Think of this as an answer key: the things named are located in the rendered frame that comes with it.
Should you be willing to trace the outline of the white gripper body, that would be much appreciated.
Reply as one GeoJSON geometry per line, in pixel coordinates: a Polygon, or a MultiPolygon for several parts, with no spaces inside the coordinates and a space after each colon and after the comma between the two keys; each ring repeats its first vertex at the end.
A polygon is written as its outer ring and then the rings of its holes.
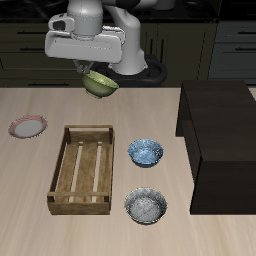
{"type": "Polygon", "coordinates": [[[103,26],[93,40],[83,40],[72,32],[51,30],[46,34],[45,54],[54,58],[119,63],[124,42],[125,32],[118,27],[103,26]]]}

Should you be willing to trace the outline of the dark wooden cabinet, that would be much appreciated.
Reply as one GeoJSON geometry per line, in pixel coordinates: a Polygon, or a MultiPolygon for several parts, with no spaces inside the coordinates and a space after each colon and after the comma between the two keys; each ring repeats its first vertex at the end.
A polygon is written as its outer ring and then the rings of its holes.
{"type": "Polygon", "coordinates": [[[185,139],[192,215],[256,215],[256,100],[242,80],[181,85],[176,135],[185,139]]]}

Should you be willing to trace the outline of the pink rimmed plate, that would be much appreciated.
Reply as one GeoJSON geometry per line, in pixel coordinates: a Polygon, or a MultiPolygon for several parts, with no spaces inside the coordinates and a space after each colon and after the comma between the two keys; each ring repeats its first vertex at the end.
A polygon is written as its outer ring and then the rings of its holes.
{"type": "Polygon", "coordinates": [[[40,115],[27,115],[13,121],[8,133],[16,139],[31,139],[39,136],[48,127],[47,120],[40,115]]]}

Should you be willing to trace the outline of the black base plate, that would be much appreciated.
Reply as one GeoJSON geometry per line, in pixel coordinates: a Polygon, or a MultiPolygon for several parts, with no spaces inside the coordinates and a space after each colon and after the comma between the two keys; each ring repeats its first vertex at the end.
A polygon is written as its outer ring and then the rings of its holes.
{"type": "Polygon", "coordinates": [[[121,75],[108,67],[108,63],[99,62],[92,69],[115,81],[120,88],[158,88],[167,78],[166,67],[153,54],[146,54],[146,69],[136,75],[121,75]]]}

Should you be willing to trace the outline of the black bowl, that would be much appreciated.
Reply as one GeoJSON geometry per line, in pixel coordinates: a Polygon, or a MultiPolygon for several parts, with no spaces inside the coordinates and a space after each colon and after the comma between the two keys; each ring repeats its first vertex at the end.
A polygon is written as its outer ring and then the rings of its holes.
{"type": "Polygon", "coordinates": [[[126,196],[124,208],[128,216],[136,223],[152,225],[166,214],[168,204],[159,191],[142,187],[126,196]]]}

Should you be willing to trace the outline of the blue bowl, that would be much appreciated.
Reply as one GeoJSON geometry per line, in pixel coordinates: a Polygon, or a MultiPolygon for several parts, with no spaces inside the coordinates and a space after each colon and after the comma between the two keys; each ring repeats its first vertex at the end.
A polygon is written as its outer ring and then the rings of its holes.
{"type": "Polygon", "coordinates": [[[162,145],[150,139],[134,141],[129,145],[127,152],[132,162],[141,168],[155,166],[164,155],[162,145]]]}

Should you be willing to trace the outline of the wooden slat tray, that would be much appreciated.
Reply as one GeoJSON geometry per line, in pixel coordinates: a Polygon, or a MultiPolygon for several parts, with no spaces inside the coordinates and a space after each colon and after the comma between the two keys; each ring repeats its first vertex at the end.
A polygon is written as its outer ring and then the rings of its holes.
{"type": "Polygon", "coordinates": [[[66,125],[47,205],[52,215],[109,215],[114,158],[112,125],[66,125]]]}

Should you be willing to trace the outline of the green bowl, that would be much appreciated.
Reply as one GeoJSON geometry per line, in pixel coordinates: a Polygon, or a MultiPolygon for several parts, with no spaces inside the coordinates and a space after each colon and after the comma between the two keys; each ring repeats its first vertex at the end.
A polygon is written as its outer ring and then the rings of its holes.
{"type": "Polygon", "coordinates": [[[115,81],[93,70],[83,74],[82,82],[86,92],[97,99],[108,97],[119,88],[115,81]]]}

